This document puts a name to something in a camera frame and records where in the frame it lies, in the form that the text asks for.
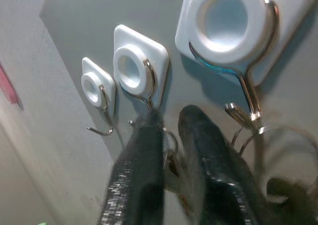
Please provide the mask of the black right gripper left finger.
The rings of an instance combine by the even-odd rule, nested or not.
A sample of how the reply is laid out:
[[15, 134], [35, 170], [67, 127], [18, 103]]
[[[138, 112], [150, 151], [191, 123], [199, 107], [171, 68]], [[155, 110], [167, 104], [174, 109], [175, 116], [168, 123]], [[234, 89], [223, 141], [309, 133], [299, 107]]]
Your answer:
[[150, 109], [112, 167], [98, 223], [161, 225], [163, 207], [163, 118]]

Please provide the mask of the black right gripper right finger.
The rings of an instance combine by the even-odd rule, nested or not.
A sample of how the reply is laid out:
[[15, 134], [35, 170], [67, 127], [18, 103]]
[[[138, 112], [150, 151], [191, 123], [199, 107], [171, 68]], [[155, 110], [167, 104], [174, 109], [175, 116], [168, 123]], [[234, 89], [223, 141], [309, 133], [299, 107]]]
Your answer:
[[220, 128], [197, 106], [185, 106], [178, 120], [185, 150], [187, 193], [197, 225], [259, 225], [256, 196], [236, 174]]

